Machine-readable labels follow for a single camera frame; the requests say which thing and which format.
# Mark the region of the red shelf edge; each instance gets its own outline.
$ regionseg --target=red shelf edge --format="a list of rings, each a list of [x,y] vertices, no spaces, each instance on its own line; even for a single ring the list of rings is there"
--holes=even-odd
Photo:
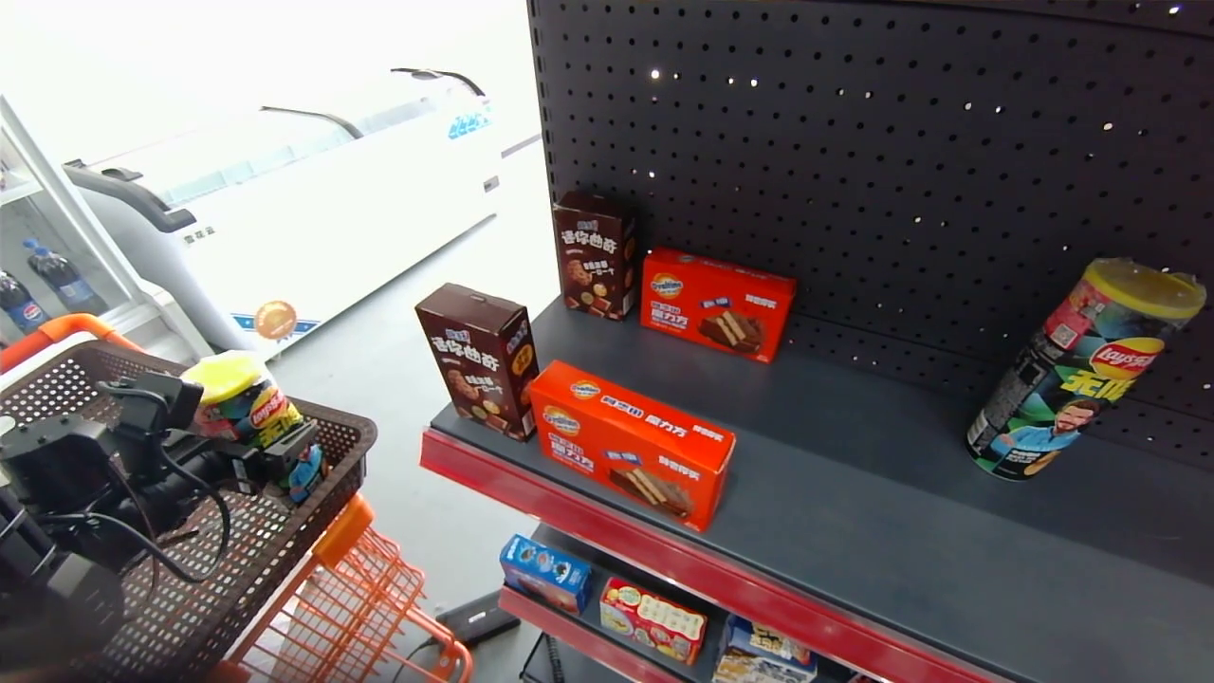
[[[841,613],[817,598],[436,429],[422,433],[421,467],[531,514],[728,611],[760,616],[765,625],[807,648],[881,678],[900,683],[1006,681],[863,617]],[[580,650],[577,644],[569,644]]]
[[[653,683],[682,683],[682,678],[628,648],[613,643],[583,624],[556,614],[517,591],[504,587],[498,598],[498,605],[620,676],[646,683],[651,681]]]

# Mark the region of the white chest freezer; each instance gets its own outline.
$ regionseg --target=white chest freezer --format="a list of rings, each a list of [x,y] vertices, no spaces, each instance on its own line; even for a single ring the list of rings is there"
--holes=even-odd
[[[463,76],[385,72],[67,171],[211,345],[268,358],[494,214],[492,124]]]

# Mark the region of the snack box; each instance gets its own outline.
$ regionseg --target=snack box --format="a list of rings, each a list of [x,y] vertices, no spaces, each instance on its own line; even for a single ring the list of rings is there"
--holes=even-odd
[[[460,417],[526,442],[535,431],[527,386],[539,375],[527,307],[447,283],[416,311]]]
[[[552,206],[565,304],[623,319],[636,303],[636,220],[628,206],[566,192]]]
[[[599,603],[599,621],[605,628],[654,648],[673,660],[696,662],[708,630],[704,615],[619,577],[607,581]]]
[[[732,432],[554,362],[531,386],[548,457],[691,529],[716,512]]]
[[[589,564],[517,534],[501,550],[500,559],[510,587],[569,614],[586,609]]]
[[[713,683],[810,683],[817,658],[779,633],[730,615]]]
[[[796,280],[659,246],[645,258],[641,324],[770,364]]]

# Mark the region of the soda bottle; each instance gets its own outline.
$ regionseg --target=soda bottle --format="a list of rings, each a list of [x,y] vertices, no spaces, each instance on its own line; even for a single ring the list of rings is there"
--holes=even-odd
[[[24,332],[38,329],[38,325],[51,319],[46,311],[34,301],[29,289],[16,277],[0,269],[0,308],[8,313],[17,326]]]
[[[35,239],[27,239],[24,244],[27,249],[34,250],[25,262],[51,286],[67,309],[95,315],[109,309],[106,300],[98,296],[92,286],[89,286],[89,283],[84,280],[84,277],[67,256],[51,251],[46,246],[39,246]]]

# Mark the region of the glass door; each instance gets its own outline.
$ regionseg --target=glass door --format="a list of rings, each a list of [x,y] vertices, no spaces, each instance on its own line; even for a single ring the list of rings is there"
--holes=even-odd
[[[0,336],[70,312],[113,321],[142,301],[134,269],[0,96]]]

